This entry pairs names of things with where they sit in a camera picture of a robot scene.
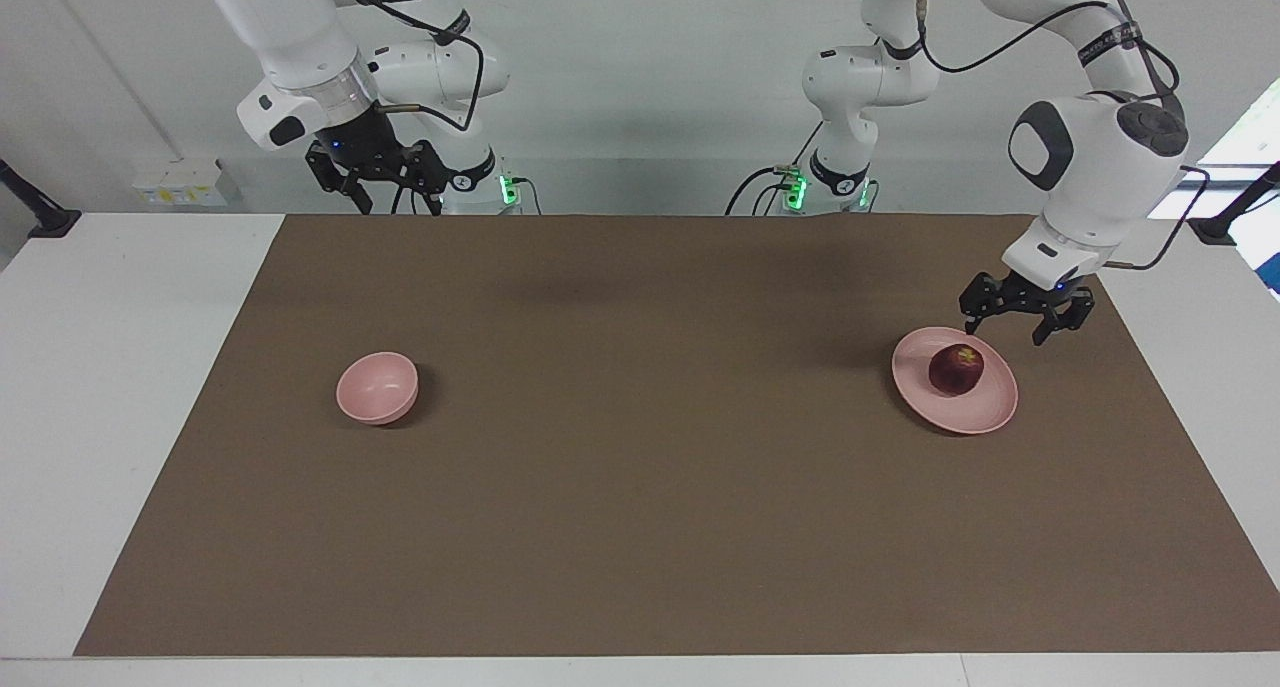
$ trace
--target black pole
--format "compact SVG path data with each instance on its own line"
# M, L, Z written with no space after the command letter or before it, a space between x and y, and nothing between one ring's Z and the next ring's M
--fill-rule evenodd
M50 200L49 194L40 191L40 187L32 186L31 182L23 180L22 175L13 171L9 168L9 162L0 159L0 182L4 182L5 187L13 194L17 194L18 200L22 200L23 205L35 214L40 225L35 230L28 233L31 239L55 239L55 237L64 237L76 225L77 219L81 217L81 212L74 209L61 209L56 201Z
M1280 186L1280 162L1272 164L1266 175L1258 177L1257 182L1248 186L1243 194L1238 196L1222 214L1216 217L1192 219L1188 225L1207 246L1235 246L1235 241L1231 239L1234 221L1243 217L1244 212L1248 212L1254 203L1258 203L1258 200L1263 198L1263 194L1276 189L1276 186Z

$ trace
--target window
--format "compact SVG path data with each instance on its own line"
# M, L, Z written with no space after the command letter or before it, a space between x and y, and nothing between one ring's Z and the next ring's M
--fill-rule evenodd
M1212 217L1225 210L1244 187L1280 160L1280 81L1271 84L1253 107L1228 132L1201 162L1213 175L1193 217ZM1188 177L1152 212L1152 219L1179 219L1188 200L1199 189L1199 177ZM1280 255L1280 200L1238 219L1231 230L1249 267L1258 269Z

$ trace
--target pink plate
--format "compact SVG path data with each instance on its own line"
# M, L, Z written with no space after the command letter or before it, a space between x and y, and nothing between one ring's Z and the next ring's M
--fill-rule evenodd
M979 351L987 370L968 395L947 397L929 383L929 363L934 354L960 344ZM893 351L893 381L920 417L957 435L995 432L1018 412L1018 381L1005 358L987 342L951 328L924 328L905 336Z
M356 422L381 427L417 400L417 365L407 356L378 353L351 365L338 381L338 406Z

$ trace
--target brown mat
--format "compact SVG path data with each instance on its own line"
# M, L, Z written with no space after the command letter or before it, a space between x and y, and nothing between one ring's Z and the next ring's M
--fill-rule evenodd
M288 217L78 655L1280 650L1280 594L1106 294L983 336L948 438L901 335L1027 217ZM333 403L403 351L398 429Z

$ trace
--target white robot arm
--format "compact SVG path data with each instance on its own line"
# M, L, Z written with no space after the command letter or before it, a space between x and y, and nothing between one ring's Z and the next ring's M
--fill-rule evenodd
M1080 281L1100 271L1165 197L1178 178L1188 132L1183 105L1161 81L1152 63L1157 52L1143 40L1125 0L982 1L998 17L1044 23L1068 40L1093 86L1075 99L1033 104L1018 119L1010 159L1046 192L1047 205L1006 251L1010 276L980 274L961 296L970 333L997 313L1038 313L1043 322L1034 339L1043 344L1052 333L1078 330L1088 317L1093 296ZM937 61L928 52L927 4L865 0L864 20L881 37L876 49L845 49L840 59L827 58L828 50L810 61L805 91L832 136L815 150L809 173L837 198L855 194L867 177L876 130L861 109L919 102L932 93L937 72L925 75ZM841 75L842 86L836 84Z
M237 109L262 148L316 136L307 152L316 180L349 196L361 212L372 207L361 180L415 191L435 214L507 207L499 159L475 102L506 90L509 73L499 50L471 31L458 0L357 0L433 26L430 40L384 46L370 63L338 22L334 0L215 3L265 74ZM429 139L401 145L389 113L417 113Z

